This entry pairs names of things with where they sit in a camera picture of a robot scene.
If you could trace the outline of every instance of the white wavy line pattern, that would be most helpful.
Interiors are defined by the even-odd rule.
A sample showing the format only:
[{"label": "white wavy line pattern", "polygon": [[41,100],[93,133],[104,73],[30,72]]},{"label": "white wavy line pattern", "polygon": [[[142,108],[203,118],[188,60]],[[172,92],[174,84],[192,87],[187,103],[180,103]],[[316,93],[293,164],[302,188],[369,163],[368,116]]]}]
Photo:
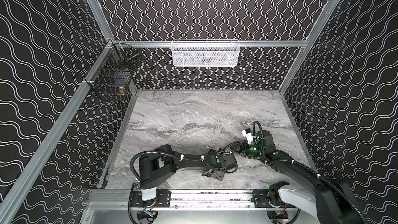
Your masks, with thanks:
[{"label": "white wavy line pattern", "polygon": [[298,52],[298,47],[242,48],[236,67],[175,67],[170,49],[145,48],[133,81],[140,89],[277,90]]},{"label": "white wavy line pattern", "polygon": [[99,0],[119,40],[304,40],[327,0]]},{"label": "white wavy line pattern", "polygon": [[89,92],[12,223],[79,222],[127,106],[128,101],[102,102]]},{"label": "white wavy line pattern", "polygon": [[86,0],[0,0],[0,202],[105,46]]},{"label": "white wavy line pattern", "polygon": [[318,170],[398,223],[398,0],[341,0],[286,101]]}]

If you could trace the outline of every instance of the enclosure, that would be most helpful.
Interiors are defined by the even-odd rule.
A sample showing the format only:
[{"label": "enclosure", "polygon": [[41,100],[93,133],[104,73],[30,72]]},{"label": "enclosure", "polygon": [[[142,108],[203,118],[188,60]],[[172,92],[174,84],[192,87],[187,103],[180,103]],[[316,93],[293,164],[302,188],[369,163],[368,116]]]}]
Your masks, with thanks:
[{"label": "enclosure", "polygon": [[[398,0],[0,2],[0,223],[130,223],[135,154],[203,154],[254,121],[368,223],[398,223]],[[222,181],[163,182],[156,222],[268,223],[252,194],[302,187],[235,158]]]}]

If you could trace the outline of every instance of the aluminum frame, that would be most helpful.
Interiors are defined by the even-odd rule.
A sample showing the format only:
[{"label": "aluminum frame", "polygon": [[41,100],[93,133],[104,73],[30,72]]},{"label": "aluminum frame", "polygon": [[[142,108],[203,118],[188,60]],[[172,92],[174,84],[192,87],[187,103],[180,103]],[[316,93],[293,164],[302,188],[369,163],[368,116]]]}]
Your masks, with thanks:
[{"label": "aluminum frame", "polygon": [[299,128],[297,127],[296,121],[295,121],[294,117],[292,116],[292,113],[290,112],[290,109],[289,109],[289,106],[287,105],[285,97],[282,94],[280,94],[280,96],[281,96],[282,104],[285,107],[285,110],[287,112],[287,116],[289,116],[290,122],[292,123],[293,129],[295,130],[296,136],[301,144],[301,148],[303,149],[304,154],[307,157],[310,168],[317,172],[318,170],[316,169],[314,161],[312,161],[310,152],[308,151],[308,148],[305,145],[304,139],[301,137],[301,132],[300,132]]},{"label": "aluminum frame", "polygon": [[[132,47],[171,47],[172,41],[117,41]],[[307,47],[308,41],[239,41],[240,47]]]},{"label": "aluminum frame", "polygon": [[[105,60],[106,55],[112,48],[112,42],[109,41],[101,54],[98,56],[96,62],[91,67],[86,75],[86,80],[92,80],[94,74]],[[42,171],[44,165],[47,163],[49,157],[57,146],[62,135],[66,131],[77,110],[82,104],[84,98],[90,90],[90,85],[86,81],[82,81],[72,98],[69,100],[64,110],[61,112],[46,137],[40,143],[36,152],[29,160],[28,164],[18,177],[17,181],[8,192],[3,202],[0,204],[0,223],[9,224],[18,209],[20,208],[23,200],[29,193],[37,177]]]},{"label": "aluminum frame", "polygon": [[112,151],[109,154],[108,161],[106,162],[104,170],[102,171],[101,179],[98,182],[98,186],[97,186],[98,189],[102,187],[103,182],[107,179],[106,178],[107,175],[113,170],[113,163],[115,162],[120,145],[122,144],[123,137],[126,133],[127,126],[129,125],[130,116],[132,114],[135,103],[137,101],[137,96],[138,96],[138,93],[135,93],[135,95],[132,96],[130,99],[129,106],[127,107],[127,110],[126,110],[126,114],[123,118],[123,121],[119,128],[119,131],[117,132],[117,136],[115,139],[115,143],[113,144]]},{"label": "aluminum frame", "polygon": [[94,18],[97,21],[97,24],[101,30],[103,37],[106,40],[109,39],[114,40],[113,33],[102,11],[100,2],[98,0],[87,0],[87,3],[90,6],[91,11],[93,12]]},{"label": "aluminum frame", "polygon": [[285,94],[287,88],[290,85],[290,82],[293,80],[297,71],[301,67],[301,64],[304,62],[304,59],[307,57],[308,52],[311,50],[315,41],[318,39],[319,35],[321,34],[323,28],[325,27],[327,21],[329,20],[331,14],[333,13],[334,9],[336,8],[339,2],[340,0],[328,0],[326,2],[325,7],[323,7],[321,14],[319,15],[318,19],[316,20],[314,26],[311,29],[310,34],[307,37],[308,45],[299,51],[290,70],[287,72],[287,75],[285,76],[285,79],[283,80],[281,87],[279,88],[279,92],[282,95]]},{"label": "aluminum frame", "polygon": [[[253,190],[170,189],[170,207],[154,207],[158,211],[282,211],[283,208],[256,208]],[[94,189],[91,191],[85,211],[127,209],[129,189]]]}]

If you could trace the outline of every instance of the wire mesh basket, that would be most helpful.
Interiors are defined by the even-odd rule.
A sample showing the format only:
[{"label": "wire mesh basket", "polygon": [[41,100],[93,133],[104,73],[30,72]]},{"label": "wire mesh basket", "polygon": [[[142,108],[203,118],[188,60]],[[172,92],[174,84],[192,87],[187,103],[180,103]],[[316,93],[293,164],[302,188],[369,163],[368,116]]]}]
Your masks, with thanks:
[{"label": "wire mesh basket", "polygon": [[172,40],[171,51],[176,67],[235,67],[240,46],[239,40]]},{"label": "wire mesh basket", "polygon": [[103,101],[129,100],[132,67],[139,56],[137,49],[129,56],[111,51],[95,74],[94,81],[89,83],[95,95]]}]

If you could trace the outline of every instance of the black cable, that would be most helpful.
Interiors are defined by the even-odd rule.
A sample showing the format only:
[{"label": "black cable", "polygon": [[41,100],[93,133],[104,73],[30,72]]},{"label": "black cable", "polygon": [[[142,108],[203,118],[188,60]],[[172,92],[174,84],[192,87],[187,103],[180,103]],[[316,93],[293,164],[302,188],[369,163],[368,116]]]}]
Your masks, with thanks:
[{"label": "black cable", "polygon": [[[134,174],[134,176],[137,178],[138,181],[140,181],[140,175],[134,169],[134,161],[137,158],[141,157],[142,155],[147,155],[147,154],[160,154],[160,155],[165,156],[165,157],[172,157],[172,158],[176,158],[176,159],[181,159],[181,157],[179,157],[179,156],[176,156],[176,155],[173,155],[173,154],[170,154],[170,153],[167,153],[167,152],[161,152],[161,151],[146,151],[146,152],[140,152],[140,153],[136,154],[130,160],[130,169],[131,169],[132,173]],[[185,160],[185,161],[202,161],[203,158],[201,158],[201,157],[199,157],[199,158],[186,158],[186,157],[183,157],[182,160]]]},{"label": "black cable", "polygon": [[133,224],[139,224],[139,223],[135,222],[134,219],[132,218],[131,209],[130,209],[131,200],[132,200],[132,194],[133,194],[133,192],[134,192],[134,188],[135,188],[135,187],[137,187],[137,184],[133,183],[132,186],[131,186],[131,190],[130,190],[129,201],[127,202],[127,211],[129,212],[130,221],[131,221]]},{"label": "black cable", "polygon": [[258,122],[258,121],[253,121],[253,137],[255,137],[256,140],[257,140],[256,124],[258,125],[258,128],[260,129],[260,135],[261,135],[261,146],[260,146],[260,156],[259,156],[260,159],[261,159],[261,155],[262,155],[262,152],[263,152],[265,139],[264,139],[264,135],[263,135],[263,129],[261,127],[260,122]]},{"label": "black cable", "polygon": [[242,144],[242,142],[241,142],[241,141],[235,141],[235,142],[232,142],[232,143],[228,144],[226,147],[222,148],[221,150],[222,150],[222,151],[225,151],[225,150],[226,150],[226,148],[228,148],[228,147],[231,147],[231,146],[234,146],[235,144],[239,144],[239,145],[241,145],[241,144]]},{"label": "black cable", "polygon": [[302,167],[302,168],[308,170],[309,172],[311,172],[312,174],[314,174],[318,178],[318,180],[324,182],[327,186],[329,186],[332,190],[334,190],[341,198],[343,198],[350,205],[351,209],[356,212],[356,214],[361,219],[363,224],[367,224],[367,221],[365,220],[365,217],[363,216],[362,212],[358,209],[358,207],[350,200],[350,198],[348,198],[345,195],[345,193],[343,191],[341,191],[341,189],[339,189],[331,181],[329,181],[325,177],[319,175],[318,172],[314,171],[313,169],[311,169],[310,167],[306,166],[305,164],[296,162],[294,160],[285,160],[285,159],[275,160],[275,161],[272,161],[270,163],[266,163],[266,165],[270,166],[270,165],[273,165],[273,164],[279,163],[279,162],[292,163],[292,164],[297,165],[299,167]]},{"label": "black cable", "polygon": [[211,151],[214,151],[214,152],[218,153],[218,154],[229,155],[229,154],[232,154],[232,153],[236,152],[237,150],[239,150],[239,148],[240,148],[240,146],[237,146],[234,150],[232,150],[232,151],[230,151],[230,152],[223,152],[222,150],[221,150],[221,151],[217,151],[217,150],[214,150],[214,149],[211,149],[211,148],[209,148],[209,149],[210,149]]},{"label": "black cable", "polygon": [[297,220],[297,218],[299,217],[301,209],[297,209],[297,213],[296,215],[293,217],[293,219],[289,222],[287,222],[286,224],[292,224],[293,222],[295,222]]}]

